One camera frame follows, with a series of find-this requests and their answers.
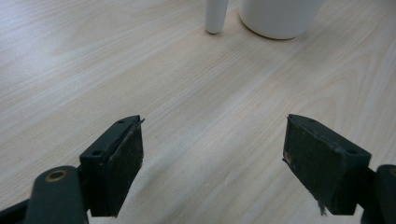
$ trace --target white object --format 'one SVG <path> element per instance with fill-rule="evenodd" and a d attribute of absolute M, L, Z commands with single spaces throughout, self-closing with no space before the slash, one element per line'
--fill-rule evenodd
<path fill-rule="evenodd" d="M 239 15 L 252 31 L 273 39 L 290 39 L 302 34 L 324 0 L 242 0 Z M 221 31 L 228 0 L 206 0 L 205 28 Z"/>
<path fill-rule="evenodd" d="M 205 28 L 215 35 L 221 31 L 227 12 L 228 0 L 206 0 Z"/>

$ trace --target white cylinder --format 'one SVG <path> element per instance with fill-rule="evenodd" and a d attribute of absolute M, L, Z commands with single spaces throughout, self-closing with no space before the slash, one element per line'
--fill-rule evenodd
<path fill-rule="evenodd" d="M 302 34 L 324 0 L 243 0 L 242 22 L 252 31 L 274 39 Z"/>
<path fill-rule="evenodd" d="M 205 28 L 210 34 L 217 34 L 224 25 L 228 0 L 206 0 Z"/>

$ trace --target screw hole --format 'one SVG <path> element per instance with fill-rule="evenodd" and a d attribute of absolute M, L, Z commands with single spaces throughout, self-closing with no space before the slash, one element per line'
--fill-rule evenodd
<path fill-rule="evenodd" d="M 57 170 L 57 171 L 49 173 L 46 176 L 46 181 L 47 182 L 55 182 L 55 181 L 63 179 L 66 175 L 67 175 L 66 170 Z"/>
<path fill-rule="evenodd" d="M 394 176 L 396 176 L 396 168 L 390 169 L 390 173 L 393 174 Z"/>
<path fill-rule="evenodd" d="M 352 154 L 352 155 L 358 154 L 358 152 L 356 150 L 353 150 L 353 149 L 347 149 L 346 152 L 349 153 L 349 154 Z"/>
<path fill-rule="evenodd" d="M 99 150 L 96 150 L 92 153 L 93 156 L 101 156 L 102 154 L 103 154 L 103 151 L 99 151 Z"/>

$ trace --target white cup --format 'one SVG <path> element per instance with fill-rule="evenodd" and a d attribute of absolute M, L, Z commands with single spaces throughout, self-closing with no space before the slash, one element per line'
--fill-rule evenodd
<path fill-rule="evenodd" d="M 308 29 L 324 0 L 242 0 L 239 15 L 253 32 L 273 39 L 291 39 Z M 221 31 L 228 0 L 206 0 L 205 28 Z"/>

